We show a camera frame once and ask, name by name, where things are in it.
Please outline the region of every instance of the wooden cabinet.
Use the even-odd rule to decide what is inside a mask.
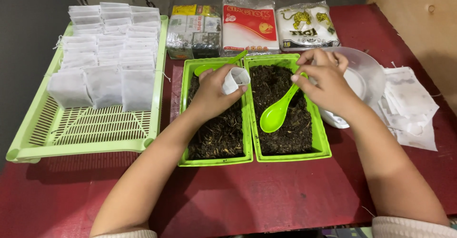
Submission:
[[[457,113],[457,0],[376,3]]]

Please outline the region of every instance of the tiger illustration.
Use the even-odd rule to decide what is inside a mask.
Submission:
[[[283,18],[286,20],[290,20],[293,17],[293,20],[295,21],[295,23],[293,24],[293,27],[295,29],[298,29],[298,25],[300,24],[301,21],[305,21],[307,25],[311,25],[311,16],[305,10],[303,10],[303,12],[297,12],[297,13],[291,15],[289,18],[286,18],[284,13],[282,13],[282,14],[283,14]]]
[[[331,34],[335,33],[335,29],[333,27],[332,21],[330,21],[330,18],[328,17],[328,15],[326,13],[317,13],[316,14],[316,19],[319,22],[327,20],[327,25],[329,25],[329,27],[327,29],[328,32],[331,33]]]

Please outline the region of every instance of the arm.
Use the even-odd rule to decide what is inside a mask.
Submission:
[[[235,65],[200,75],[191,105],[127,169],[95,218],[90,237],[148,229],[149,216],[162,189],[196,131],[241,98],[247,87],[222,94],[224,77]]]
[[[403,148],[347,85],[343,77],[347,59],[315,49],[303,53],[297,65],[313,58],[317,66],[301,66],[291,79],[309,99],[350,125],[377,213],[449,226],[438,198]],[[314,77],[318,86],[298,75],[301,72]]]

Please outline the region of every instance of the red table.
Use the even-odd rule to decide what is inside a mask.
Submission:
[[[384,67],[410,66],[431,95],[440,94],[375,5],[331,8],[342,44],[369,49]],[[162,127],[179,110],[183,61],[167,60]],[[438,152],[404,147],[447,214],[457,214],[457,118],[442,96],[433,119]],[[177,167],[150,226],[163,237],[203,238],[366,223],[374,212],[350,130],[328,125],[333,157],[224,167]],[[6,164],[0,176],[0,236],[87,237],[106,195],[136,159],[134,152],[44,158]]]

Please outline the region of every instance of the light green tray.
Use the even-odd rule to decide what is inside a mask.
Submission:
[[[164,71],[168,17],[162,15],[156,69]],[[64,36],[72,36],[68,25]],[[80,107],[62,110],[46,86],[59,70],[63,50],[58,48],[31,106],[6,154],[11,162],[37,163],[42,157],[96,153],[142,152],[160,129],[164,76],[155,75],[151,112],[122,112],[122,106],[93,110]]]
[[[189,88],[191,86],[191,78],[194,70],[206,64],[223,64],[231,58],[213,58],[213,59],[199,59],[199,60],[186,60],[184,62],[184,71],[182,73],[182,87],[181,87],[181,103],[179,113],[181,114],[187,108],[187,97]],[[233,157],[226,159],[201,159],[201,160],[187,160],[189,149],[186,148],[178,165],[180,167],[207,167],[207,166],[222,166],[232,165],[239,163],[252,162],[254,160],[252,153],[252,136],[251,127],[249,123],[249,107],[247,105],[246,95],[241,97],[241,117],[243,118],[243,152],[244,157]]]
[[[300,54],[280,54],[280,55],[265,55],[265,56],[249,56],[244,58],[244,67],[249,72],[250,67],[254,66],[282,66],[295,72],[298,66],[295,62],[300,57]],[[286,162],[286,161],[300,161],[311,160],[331,157],[330,145],[328,144],[327,135],[323,127],[322,119],[317,106],[312,103],[305,95],[306,109],[311,113],[311,128],[313,129],[313,153],[294,154],[294,155],[281,155],[281,156],[264,156],[260,149],[259,132],[257,130],[257,121],[255,119],[254,102],[252,98],[252,89],[249,85],[246,91],[249,110],[252,136],[254,137],[255,156],[259,162]]]

